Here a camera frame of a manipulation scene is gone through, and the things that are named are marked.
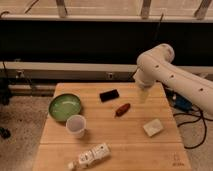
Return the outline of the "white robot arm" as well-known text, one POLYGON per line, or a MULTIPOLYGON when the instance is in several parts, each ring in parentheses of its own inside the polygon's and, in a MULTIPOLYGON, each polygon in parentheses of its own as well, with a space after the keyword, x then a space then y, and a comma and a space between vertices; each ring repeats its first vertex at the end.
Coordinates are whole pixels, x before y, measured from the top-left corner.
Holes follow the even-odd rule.
POLYGON ((173 48, 165 43, 140 54, 133 76, 136 84, 141 89, 149 89, 160 81, 213 115, 213 82, 172 65, 174 57, 173 48))

